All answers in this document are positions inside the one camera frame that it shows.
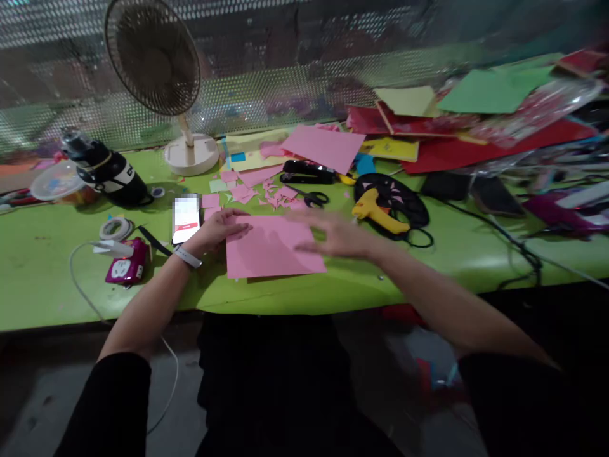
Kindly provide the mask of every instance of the forearm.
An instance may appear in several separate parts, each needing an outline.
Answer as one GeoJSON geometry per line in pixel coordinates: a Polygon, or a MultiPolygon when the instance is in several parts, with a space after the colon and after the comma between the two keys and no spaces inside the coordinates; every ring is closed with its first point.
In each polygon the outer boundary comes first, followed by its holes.
{"type": "Polygon", "coordinates": [[[370,259],[430,328],[460,353],[499,352],[550,363],[543,349],[506,316],[394,244],[380,243],[370,259]]]}
{"type": "Polygon", "coordinates": [[[131,299],[114,324],[99,359],[116,352],[134,352],[149,359],[171,320],[192,269],[176,255],[131,299]]]}

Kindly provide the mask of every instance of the black stapler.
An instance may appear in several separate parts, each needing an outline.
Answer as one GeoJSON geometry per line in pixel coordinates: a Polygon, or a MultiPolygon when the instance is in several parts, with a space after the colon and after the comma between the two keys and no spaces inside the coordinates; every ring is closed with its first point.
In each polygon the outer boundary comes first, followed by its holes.
{"type": "Polygon", "coordinates": [[[285,184],[334,184],[337,177],[332,168],[306,161],[287,161],[279,180],[285,184]]]}

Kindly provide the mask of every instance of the table surface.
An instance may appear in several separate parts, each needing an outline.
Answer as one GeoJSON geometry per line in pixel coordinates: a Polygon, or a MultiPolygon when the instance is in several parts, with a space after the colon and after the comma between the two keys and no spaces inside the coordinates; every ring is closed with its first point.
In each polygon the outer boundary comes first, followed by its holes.
{"type": "MultiPolygon", "coordinates": [[[[209,193],[209,181],[218,175],[218,168],[201,176],[173,176],[162,158],[162,150],[146,150],[127,154],[129,162],[149,185],[173,189],[177,194],[209,193]]],[[[396,162],[376,161],[380,173],[398,168],[396,162]]],[[[396,178],[411,189],[419,190],[423,176],[396,178]]],[[[327,210],[350,216],[353,207],[353,187],[335,185],[300,185],[303,190],[323,190],[331,199],[327,210]],[[347,191],[351,196],[345,198],[347,191]]],[[[108,214],[124,216],[146,228],[160,241],[171,238],[171,202],[176,194],[166,195],[153,204],[137,210],[125,210],[111,205],[106,199],[82,209],[66,205],[24,208],[1,216],[3,236],[0,240],[4,260],[1,265],[3,284],[0,305],[0,331],[43,328],[94,322],[98,318],[72,284],[68,269],[70,252],[81,243],[96,240],[100,226],[108,214]]],[[[510,248],[497,232],[476,218],[464,215],[433,199],[423,197],[431,222],[427,230],[435,238],[428,249],[411,248],[397,242],[396,248],[407,249],[419,260],[447,274],[475,293],[493,291],[505,280],[530,270],[526,261],[510,248]]],[[[221,195],[221,203],[226,197],[221,195]]],[[[244,208],[231,202],[228,207],[244,208]]],[[[465,208],[476,211],[472,202],[465,208]]],[[[260,206],[253,198],[246,210],[255,215],[276,213],[270,205],[260,206]]],[[[500,218],[514,234],[524,234],[542,227],[529,216],[524,220],[500,218]]],[[[424,236],[413,241],[424,242],[424,236]]],[[[544,256],[584,271],[594,277],[609,276],[609,237],[596,236],[592,241],[550,237],[533,239],[529,246],[544,256]]],[[[145,281],[162,266],[166,259],[155,253],[152,265],[144,273],[145,281]]],[[[81,288],[107,319],[120,315],[129,300],[142,285],[125,290],[104,282],[111,259],[94,255],[89,247],[75,256],[75,274],[81,288]]],[[[403,303],[404,297],[382,272],[365,262],[326,258],[326,274],[293,277],[229,280],[222,254],[208,267],[201,268],[188,282],[179,310],[208,310],[218,313],[246,314],[328,314],[403,303]]],[[[577,282],[582,279],[560,268],[545,264],[543,285],[577,282]]],[[[513,287],[530,287],[532,281],[522,281],[513,287]]]]}

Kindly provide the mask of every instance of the phone screen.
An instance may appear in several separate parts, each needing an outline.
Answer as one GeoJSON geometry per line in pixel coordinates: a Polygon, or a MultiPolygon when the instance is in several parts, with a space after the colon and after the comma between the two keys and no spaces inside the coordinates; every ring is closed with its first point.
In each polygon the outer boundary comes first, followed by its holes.
{"type": "Polygon", "coordinates": [[[181,244],[200,227],[199,195],[184,194],[173,202],[173,244],[181,244]]]}

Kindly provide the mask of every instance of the concrete floor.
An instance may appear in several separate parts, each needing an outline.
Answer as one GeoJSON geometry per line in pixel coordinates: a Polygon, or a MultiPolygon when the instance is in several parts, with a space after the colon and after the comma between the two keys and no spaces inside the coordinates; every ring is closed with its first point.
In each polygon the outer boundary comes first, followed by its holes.
{"type": "MultiPolygon", "coordinates": [[[[431,361],[441,376],[454,363],[437,335],[384,321],[378,311],[336,315],[351,355],[362,411],[406,456],[486,455],[469,405],[442,403],[420,389],[415,358],[431,361]]],[[[172,404],[148,437],[149,457],[194,456],[205,434],[205,411],[196,402],[202,376],[195,340],[200,324],[172,324],[165,337],[180,360],[172,404]]],[[[57,331],[0,341],[0,457],[51,455],[57,447],[106,331],[57,331]]],[[[152,360],[149,423],[157,420],[175,376],[173,358],[159,345],[152,360]]]]}

